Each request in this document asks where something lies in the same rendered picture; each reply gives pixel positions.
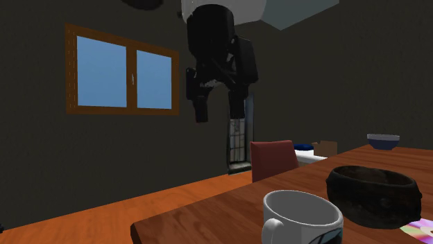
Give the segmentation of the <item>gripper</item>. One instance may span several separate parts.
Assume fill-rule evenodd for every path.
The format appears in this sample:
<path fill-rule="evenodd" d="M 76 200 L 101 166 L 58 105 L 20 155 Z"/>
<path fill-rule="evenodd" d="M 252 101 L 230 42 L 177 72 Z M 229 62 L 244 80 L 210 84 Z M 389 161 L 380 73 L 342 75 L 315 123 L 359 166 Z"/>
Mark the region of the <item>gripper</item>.
<path fill-rule="evenodd" d="M 186 97 L 196 122 L 208 122 L 207 99 L 220 82 L 230 90 L 230 118 L 244 119 L 244 100 L 258 71 L 252 42 L 236 35 L 232 12 L 218 4 L 197 7 L 187 18 L 187 39 L 196 67 L 186 69 Z"/>

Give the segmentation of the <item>dark glazed door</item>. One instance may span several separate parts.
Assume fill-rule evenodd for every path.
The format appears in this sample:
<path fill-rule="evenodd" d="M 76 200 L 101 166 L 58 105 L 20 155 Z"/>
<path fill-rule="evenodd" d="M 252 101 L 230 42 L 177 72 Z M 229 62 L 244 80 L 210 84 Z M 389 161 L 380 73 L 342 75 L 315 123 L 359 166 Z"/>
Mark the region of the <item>dark glazed door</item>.
<path fill-rule="evenodd" d="M 226 144 L 228 174 L 234 175 L 251 170 L 250 142 L 254 140 L 254 94 L 244 101 L 244 119 L 228 121 Z"/>

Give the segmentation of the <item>red chair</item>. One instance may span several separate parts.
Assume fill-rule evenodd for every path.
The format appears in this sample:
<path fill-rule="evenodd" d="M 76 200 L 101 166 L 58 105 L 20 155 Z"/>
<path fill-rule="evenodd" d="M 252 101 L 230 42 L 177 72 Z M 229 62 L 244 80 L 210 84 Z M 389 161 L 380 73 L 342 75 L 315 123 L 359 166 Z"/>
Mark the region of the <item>red chair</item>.
<path fill-rule="evenodd" d="M 291 140 L 250 142 L 252 181 L 257 182 L 299 167 Z"/>

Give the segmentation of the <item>white side table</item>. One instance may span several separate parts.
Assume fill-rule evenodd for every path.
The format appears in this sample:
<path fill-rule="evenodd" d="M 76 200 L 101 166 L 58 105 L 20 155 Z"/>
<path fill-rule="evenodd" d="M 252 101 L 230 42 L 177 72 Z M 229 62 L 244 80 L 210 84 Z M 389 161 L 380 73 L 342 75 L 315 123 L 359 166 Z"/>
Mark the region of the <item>white side table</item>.
<path fill-rule="evenodd" d="M 311 164 L 326 159 L 326 157 L 314 155 L 313 150 L 295 150 L 295 153 L 300 164 Z"/>

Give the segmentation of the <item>wooden framed window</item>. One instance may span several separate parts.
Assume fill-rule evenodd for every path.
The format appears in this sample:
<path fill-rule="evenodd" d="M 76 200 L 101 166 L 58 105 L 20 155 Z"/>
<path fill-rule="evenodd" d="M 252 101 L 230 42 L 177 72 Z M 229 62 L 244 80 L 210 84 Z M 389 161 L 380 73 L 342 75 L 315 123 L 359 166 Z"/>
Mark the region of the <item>wooden framed window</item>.
<path fill-rule="evenodd" d="M 65 24 L 68 114 L 177 115 L 179 55 Z"/>

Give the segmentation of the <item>brown cardboard box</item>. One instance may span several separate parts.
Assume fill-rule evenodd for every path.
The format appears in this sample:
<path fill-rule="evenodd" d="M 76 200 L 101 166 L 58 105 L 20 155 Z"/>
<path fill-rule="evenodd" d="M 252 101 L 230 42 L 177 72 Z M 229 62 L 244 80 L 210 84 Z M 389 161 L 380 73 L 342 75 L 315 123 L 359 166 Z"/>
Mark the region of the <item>brown cardboard box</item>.
<path fill-rule="evenodd" d="M 313 142 L 314 155 L 320 157 L 331 157 L 338 154 L 336 141 Z"/>

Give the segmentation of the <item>wooden table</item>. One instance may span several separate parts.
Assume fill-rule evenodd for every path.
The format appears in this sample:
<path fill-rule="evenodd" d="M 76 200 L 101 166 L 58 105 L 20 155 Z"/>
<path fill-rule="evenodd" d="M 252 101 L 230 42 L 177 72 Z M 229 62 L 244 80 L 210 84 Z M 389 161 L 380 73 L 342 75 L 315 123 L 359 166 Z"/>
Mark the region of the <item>wooden table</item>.
<path fill-rule="evenodd" d="M 422 218 L 433 220 L 433 150 L 365 145 L 286 173 L 133 223 L 133 244 L 262 244 L 263 198 L 298 190 L 326 198 L 325 180 L 338 166 L 358 165 L 414 178 L 423 194 Z"/>

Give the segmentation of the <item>white mug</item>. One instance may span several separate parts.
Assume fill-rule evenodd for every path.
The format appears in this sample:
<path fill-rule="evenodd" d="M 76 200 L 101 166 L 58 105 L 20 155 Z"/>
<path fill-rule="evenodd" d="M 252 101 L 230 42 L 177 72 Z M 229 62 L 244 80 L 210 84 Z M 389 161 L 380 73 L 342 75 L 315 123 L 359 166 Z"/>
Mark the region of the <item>white mug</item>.
<path fill-rule="evenodd" d="M 343 214 L 330 201 L 295 190 L 263 198 L 262 244 L 342 244 Z"/>

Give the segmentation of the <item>blue and white bowl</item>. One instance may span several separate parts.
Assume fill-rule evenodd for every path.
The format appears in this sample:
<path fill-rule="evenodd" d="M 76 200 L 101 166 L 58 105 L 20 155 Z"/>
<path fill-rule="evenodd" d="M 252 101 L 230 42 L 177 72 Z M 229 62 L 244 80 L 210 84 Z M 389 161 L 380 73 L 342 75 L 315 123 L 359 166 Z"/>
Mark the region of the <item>blue and white bowl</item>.
<path fill-rule="evenodd" d="M 378 150 L 392 150 L 399 141 L 400 136 L 394 134 L 367 134 L 368 143 Z"/>

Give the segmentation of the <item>black bowl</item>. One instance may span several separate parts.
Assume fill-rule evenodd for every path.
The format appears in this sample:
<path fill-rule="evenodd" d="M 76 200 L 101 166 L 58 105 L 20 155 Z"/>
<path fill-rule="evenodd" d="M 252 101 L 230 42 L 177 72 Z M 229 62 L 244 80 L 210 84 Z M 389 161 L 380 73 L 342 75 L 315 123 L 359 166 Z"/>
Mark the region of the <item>black bowl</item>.
<path fill-rule="evenodd" d="M 328 200 L 352 222 L 373 229 L 397 229 L 421 219 L 423 197 L 416 181 L 402 173 L 365 166 L 339 166 L 326 179 Z"/>

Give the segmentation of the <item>colourful disc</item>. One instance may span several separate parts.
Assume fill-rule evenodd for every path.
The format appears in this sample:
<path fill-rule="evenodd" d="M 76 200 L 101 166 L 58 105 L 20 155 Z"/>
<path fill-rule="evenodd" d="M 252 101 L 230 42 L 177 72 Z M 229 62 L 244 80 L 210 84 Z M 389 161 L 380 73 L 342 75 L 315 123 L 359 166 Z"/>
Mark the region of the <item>colourful disc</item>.
<path fill-rule="evenodd" d="M 433 220 L 421 218 L 400 228 L 404 233 L 426 244 L 433 244 Z"/>

